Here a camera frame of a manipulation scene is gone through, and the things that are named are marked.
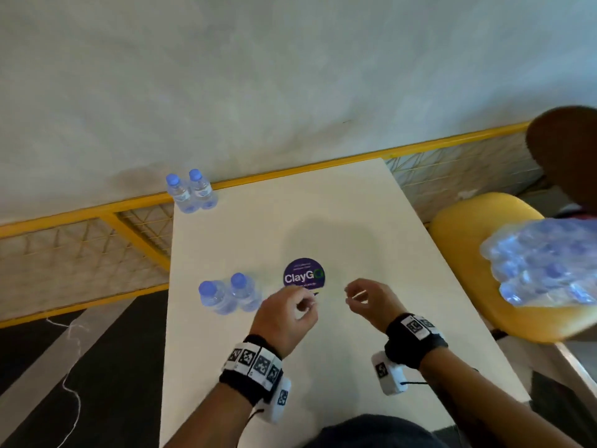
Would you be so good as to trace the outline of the person's left hand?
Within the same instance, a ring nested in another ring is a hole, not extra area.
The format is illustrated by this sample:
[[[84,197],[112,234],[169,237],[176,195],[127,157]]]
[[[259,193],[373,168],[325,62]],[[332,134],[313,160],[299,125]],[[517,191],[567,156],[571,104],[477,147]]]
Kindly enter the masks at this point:
[[[291,315],[291,287],[281,288],[262,301],[255,314],[249,334],[264,337],[287,358],[317,322],[300,322]]]

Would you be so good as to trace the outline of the person's right hand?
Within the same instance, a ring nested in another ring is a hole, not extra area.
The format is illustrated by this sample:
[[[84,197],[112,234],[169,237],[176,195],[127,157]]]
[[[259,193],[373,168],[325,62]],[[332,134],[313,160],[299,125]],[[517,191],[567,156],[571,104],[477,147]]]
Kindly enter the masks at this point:
[[[375,329],[386,333],[388,326],[397,317],[408,313],[396,294],[386,284],[371,280],[367,307],[349,307],[350,310],[365,318]]]

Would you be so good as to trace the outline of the person's left forearm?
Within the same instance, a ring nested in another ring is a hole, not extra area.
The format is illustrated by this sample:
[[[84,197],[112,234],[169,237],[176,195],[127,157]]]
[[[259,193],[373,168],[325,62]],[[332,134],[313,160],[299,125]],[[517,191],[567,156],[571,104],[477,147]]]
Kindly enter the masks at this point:
[[[236,448],[253,410],[227,384],[216,384],[164,448]]]

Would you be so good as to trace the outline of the person's right forearm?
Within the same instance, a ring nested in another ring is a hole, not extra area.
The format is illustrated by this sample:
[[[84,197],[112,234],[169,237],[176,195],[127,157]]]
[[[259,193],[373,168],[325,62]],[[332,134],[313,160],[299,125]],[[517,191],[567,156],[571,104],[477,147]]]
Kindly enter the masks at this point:
[[[427,354],[419,372],[471,448],[582,448],[448,348]]]

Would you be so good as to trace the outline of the round purple sticker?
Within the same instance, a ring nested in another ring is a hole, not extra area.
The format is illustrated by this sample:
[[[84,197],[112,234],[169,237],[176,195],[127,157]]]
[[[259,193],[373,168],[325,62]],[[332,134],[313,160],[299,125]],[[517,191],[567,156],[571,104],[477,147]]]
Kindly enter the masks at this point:
[[[323,288],[326,275],[322,265],[311,258],[299,258],[290,262],[282,276],[284,286],[301,286],[315,292]]]

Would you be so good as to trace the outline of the clear water bottle blue cap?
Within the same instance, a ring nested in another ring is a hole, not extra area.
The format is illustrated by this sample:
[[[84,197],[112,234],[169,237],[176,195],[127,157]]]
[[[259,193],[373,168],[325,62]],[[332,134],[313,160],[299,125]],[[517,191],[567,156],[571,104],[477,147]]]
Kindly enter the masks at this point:
[[[255,312],[260,307],[263,295],[249,275],[241,272],[233,274],[229,289],[239,308],[244,312]]]
[[[189,188],[199,208],[210,210],[216,207],[217,194],[213,191],[210,181],[196,168],[189,171]]]
[[[168,174],[165,179],[168,194],[173,198],[173,201],[181,212],[191,214],[200,209],[200,205],[192,195],[186,180],[175,173]]]
[[[198,293],[203,306],[217,315],[229,315],[237,309],[238,302],[223,281],[203,281],[198,287]]]

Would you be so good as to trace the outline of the black right wristband with markers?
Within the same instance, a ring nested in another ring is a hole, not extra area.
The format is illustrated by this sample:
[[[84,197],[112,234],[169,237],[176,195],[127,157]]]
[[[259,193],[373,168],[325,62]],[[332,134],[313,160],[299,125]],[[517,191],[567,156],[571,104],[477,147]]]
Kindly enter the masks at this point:
[[[392,362],[418,370],[424,357],[448,344],[428,319],[406,313],[397,316],[385,331],[385,356]]]

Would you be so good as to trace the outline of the black wristband with markers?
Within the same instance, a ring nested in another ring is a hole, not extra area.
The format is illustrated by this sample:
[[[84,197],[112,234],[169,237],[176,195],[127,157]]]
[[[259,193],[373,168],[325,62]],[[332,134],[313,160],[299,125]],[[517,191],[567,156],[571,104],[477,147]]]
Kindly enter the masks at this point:
[[[260,402],[271,404],[283,376],[278,351],[264,337],[250,334],[233,348],[219,383],[228,385],[255,407]]]
[[[385,356],[392,362],[418,370],[424,357],[448,344],[428,319],[406,313],[397,316],[385,331]]]

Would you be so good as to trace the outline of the black left wristband with markers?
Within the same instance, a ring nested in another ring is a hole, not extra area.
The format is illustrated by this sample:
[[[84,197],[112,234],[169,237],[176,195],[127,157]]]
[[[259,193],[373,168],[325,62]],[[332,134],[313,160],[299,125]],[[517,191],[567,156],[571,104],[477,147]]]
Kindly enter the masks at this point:
[[[233,348],[219,383],[228,385],[255,407],[260,402],[271,404],[283,376],[278,351],[264,337],[250,334]]]

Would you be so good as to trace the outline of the yellow plastic chair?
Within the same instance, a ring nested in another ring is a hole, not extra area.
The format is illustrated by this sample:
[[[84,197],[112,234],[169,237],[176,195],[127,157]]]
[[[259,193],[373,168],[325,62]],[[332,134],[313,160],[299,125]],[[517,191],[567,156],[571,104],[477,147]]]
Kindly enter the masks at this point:
[[[437,248],[475,309],[494,330],[524,340],[552,344],[597,324],[597,306],[515,307],[501,296],[481,244],[505,225],[541,220],[543,216],[515,196],[488,193],[441,210],[429,225]]]

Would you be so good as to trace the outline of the person's dark trousers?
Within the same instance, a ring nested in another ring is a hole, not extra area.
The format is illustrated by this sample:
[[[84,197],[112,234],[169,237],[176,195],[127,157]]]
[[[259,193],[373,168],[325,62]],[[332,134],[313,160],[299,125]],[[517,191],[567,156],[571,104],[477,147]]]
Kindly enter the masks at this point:
[[[323,428],[303,448],[449,448],[436,435],[402,418],[362,414]]]

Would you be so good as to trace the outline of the wrapped pack of water bottles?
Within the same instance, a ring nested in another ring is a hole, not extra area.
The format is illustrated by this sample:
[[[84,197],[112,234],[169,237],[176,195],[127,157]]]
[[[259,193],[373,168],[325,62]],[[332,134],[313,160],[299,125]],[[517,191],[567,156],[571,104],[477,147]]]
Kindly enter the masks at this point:
[[[482,242],[480,253],[513,306],[597,306],[597,219],[505,225]]]

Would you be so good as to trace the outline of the brown rounded chair back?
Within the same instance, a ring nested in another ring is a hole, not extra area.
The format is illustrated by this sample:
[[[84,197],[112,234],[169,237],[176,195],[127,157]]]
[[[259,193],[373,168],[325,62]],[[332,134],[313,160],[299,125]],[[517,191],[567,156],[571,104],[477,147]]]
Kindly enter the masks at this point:
[[[597,108],[556,107],[527,127],[525,142],[547,179],[597,218]]]

